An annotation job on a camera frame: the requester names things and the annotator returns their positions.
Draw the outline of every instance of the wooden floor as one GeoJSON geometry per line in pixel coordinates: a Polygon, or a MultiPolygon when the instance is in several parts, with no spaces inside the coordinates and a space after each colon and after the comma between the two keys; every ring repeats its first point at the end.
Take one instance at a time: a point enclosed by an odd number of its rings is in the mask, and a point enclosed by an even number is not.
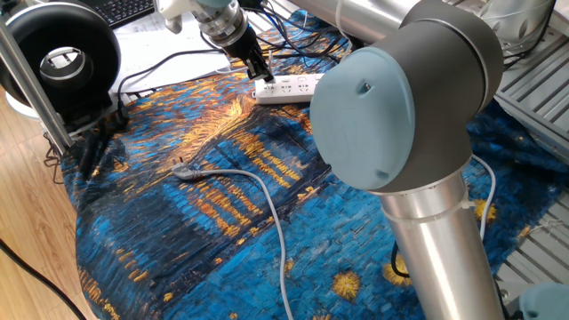
{"type": "MultiPolygon", "coordinates": [[[[16,114],[0,88],[0,237],[58,285],[88,319],[75,259],[76,213],[44,167],[49,145],[39,123],[16,114]]],[[[0,252],[0,319],[76,319],[63,302],[0,252]]]]}

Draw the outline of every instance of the cable connector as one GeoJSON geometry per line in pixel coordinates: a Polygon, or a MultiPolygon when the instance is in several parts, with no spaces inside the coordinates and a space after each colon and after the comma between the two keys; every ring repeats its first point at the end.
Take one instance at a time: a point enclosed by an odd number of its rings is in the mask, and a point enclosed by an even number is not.
{"type": "Polygon", "coordinates": [[[171,171],[179,179],[195,180],[204,176],[200,170],[189,169],[189,164],[185,163],[182,158],[180,158],[179,164],[176,164],[176,160],[174,160],[173,163],[174,166],[171,171]]]}

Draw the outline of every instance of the white power strip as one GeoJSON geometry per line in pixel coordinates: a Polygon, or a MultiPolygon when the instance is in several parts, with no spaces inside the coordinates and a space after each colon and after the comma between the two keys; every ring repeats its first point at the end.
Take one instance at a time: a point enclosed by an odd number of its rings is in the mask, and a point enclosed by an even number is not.
{"type": "Polygon", "coordinates": [[[258,80],[253,97],[260,105],[310,102],[323,75],[275,76],[273,84],[258,80]]]}

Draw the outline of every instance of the fabric mat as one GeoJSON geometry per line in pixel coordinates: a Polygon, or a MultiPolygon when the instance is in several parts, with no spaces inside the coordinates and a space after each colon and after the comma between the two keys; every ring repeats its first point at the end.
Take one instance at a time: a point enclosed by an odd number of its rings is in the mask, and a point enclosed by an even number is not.
{"type": "MultiPolygon", "coordinates": [[[[275,32],[264,37],[278,41],[275,32]]],[[[329,63],[278,60],[275,70],[324,72],[329,63]]],[[[183,156],[196,168],[242,169],[265,181],[283,225],[296,319],[424,318],[413,287],[383,275],[394,237],[379,199],[331,174],[311,136],[308,104],[260,107],[253,88],[243,73],[170,86],[128,107],[127,132],[112,134],[101,123],[64,155],[78,271],[95,315],[286,318],[279,242],[260,186],[240,176],[180,181],[170,168],[183,156]]],[[[469,133],[498,181],[496,218],[485,236],[495,273],[569,175],[496,102],[469,133]]],[[[464,177],[471,199],[488,196],[490,177],[480,164],[472,162],[464,177]]]]}

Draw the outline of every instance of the metal pole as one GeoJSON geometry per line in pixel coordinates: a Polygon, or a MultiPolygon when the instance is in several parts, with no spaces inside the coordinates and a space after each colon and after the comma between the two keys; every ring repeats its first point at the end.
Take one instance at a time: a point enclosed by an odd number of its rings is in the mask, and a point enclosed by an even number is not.
{"type": "Polygon", "coordinates": [[[461,171],[381,204],[427,319],[503,320],[461,171]]]}
{"type": "Polygon", "coordinates": [[[12,74],[16,83],[28,99],[30,105],[42,119],[52,142],[55,143],[60,153],[63,154],[73,141],[58,117],[52,103],[47,98],[34,72],[29,66],[24,54],[21,52],[16,40],[3,21],[0,22],[0,57],[12,74]]]}
{"type": "MultiPolygon", "coordinates": [[[[326,22],[336,25],[338,0],[289,0],[326,22]]],[[[419,0],[345,0],[341,27],[348,34],[373,44],[394,34],[419,0]]]]}

